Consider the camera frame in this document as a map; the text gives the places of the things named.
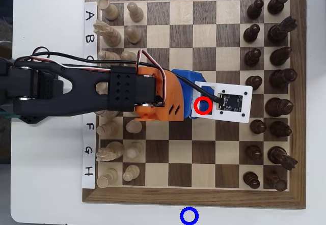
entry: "wooden chessboard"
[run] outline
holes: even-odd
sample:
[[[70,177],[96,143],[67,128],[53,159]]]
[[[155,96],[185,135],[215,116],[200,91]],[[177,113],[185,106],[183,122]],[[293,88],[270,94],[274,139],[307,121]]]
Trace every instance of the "wooden chessboard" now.
[[[269,126],[275,120],[290,125],[291,137],[274,137],[267,130],[253,134],[249,124],[209,119],[184,119],[183,122],[142,122],[138,134],[126,131],[126,124],[135,118],[124,112],[114,119],[119,131],[114,137],[96,137],[96,147],[105,147],[119,141],[127,148],[137,141],[144,152],[136,159],[122,156],[110,162],[96,164],[96,179],[107,168],[117,170],[115,185],[105,189],[83,189],[84,202],[145,203],[174,205],[242,206],[264,208],[305,208],[305,145],[306,145],[306,0],[289,0],[279,15],[267,11],[270,0],[264,0],[264,9],[257,20],[250,20],[246,10],[253,0],[133,0],[144,11],[144,19],[134,23],[128,14],[129,0],[112,0],[119,10],[115,21],[108,21],[98,10],[97,18],[114,26],[122,37],[121,43],[108,47],[97,37],[97,52],[124,50],[136,52],[145,49],[164,68],[201,72],[209,82],[244,85],[252,75],[263,78],[263,84],[254,91],[250,121],[260,119]],[[271,26],[291,15],[298,27],[287,40],[273,44],[267,39]],[[260,33],[253,43],[242,35],[252,23],[260,25]],[[124,29],[136,25],[143,38],[134,45],[128,42]],[[269,61],[270,54],[282,47],[291,46],[293,55],[282,66]],[[259,48],[262,57],[253,68],[243,62],[252,48]],[[293,68],[297,80],[288,89],[273,89],[269,75],[276,69]],[[289,99],[294,110],[289,116],[271,118],[264,111],[265,102],[272,98]],[[97,119],[97,124],[105,118]],[[263,159],[249,160],[244,152],[255,144],[263,151]],[[298,160],[296,168],[288,172],[267,158],[273,146],[284,148]],[[131,165],[137,165],[140,175],[125,182],[122,174]],[[257,190],[250,189],[242,176],[248,171],[258,175],[261,182]],[[288,181],[285,192],[270,189],[265,175],[277,171]]]

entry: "white label strip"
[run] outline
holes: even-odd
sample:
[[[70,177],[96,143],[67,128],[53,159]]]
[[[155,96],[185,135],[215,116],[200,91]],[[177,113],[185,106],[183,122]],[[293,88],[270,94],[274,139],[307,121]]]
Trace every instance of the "white label strip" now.
[[[96,2],[85,3],[84,58],[89,60],[97,59],[97,35],[93,32],[93,24],[95,24],[96,17]]]
[[[83,115],[83,177],[82,188],[95,188],[96,115]]]

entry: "table surface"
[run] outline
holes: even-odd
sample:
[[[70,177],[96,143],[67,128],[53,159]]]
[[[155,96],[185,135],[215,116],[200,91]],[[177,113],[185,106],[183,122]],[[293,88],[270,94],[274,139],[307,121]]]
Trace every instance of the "table surface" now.
[[[276,210],[196,207],[197,224],[307,224],[324,220],[326,175],[326,0],[307,0],[307,208]],[[13,57],[37,46],[83,56],[84,0],[14,0]],[[71,63],[61,59],[62,63]],[[11,215],[18,222],[102,225],[181,224],[181,206],[82,202],[82,116],[12,124]],[[191,212],[186,220],[193,220]]]

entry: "blue circle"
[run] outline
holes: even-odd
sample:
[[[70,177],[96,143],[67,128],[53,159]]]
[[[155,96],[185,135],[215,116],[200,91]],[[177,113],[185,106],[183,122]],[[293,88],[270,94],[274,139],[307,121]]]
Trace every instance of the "blue circle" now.
[[[193,221],[186,221],[186,220],[184,220],[183,216],[184,216],[184,213],[186,211],[192,211],[192,212],[194,212],[195,219]],[[194,207],[187,206],[187,207],[183,208],[182,211],[180,212],[180,220],[185,225],[194,225],[198,221],[198,218],[199,218],[198,211]]]

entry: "red circle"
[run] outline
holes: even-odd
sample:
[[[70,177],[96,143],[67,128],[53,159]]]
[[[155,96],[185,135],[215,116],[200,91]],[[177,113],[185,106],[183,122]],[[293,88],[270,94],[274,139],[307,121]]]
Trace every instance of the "red circle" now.
[[[197,104],[198,104],[198,102],[200,100],[205,100],[208,103],[208,109],[206,111],[201,111],[201,110],[199,110],[197,108]],[[200,114],[202,116],[207,115],[208,113],[210,113],[212,109],[213,109],[213,103],[208,97],[200,96],[194,102],[194,110],[195,110],[195,112],[197,112],[198,114]]]

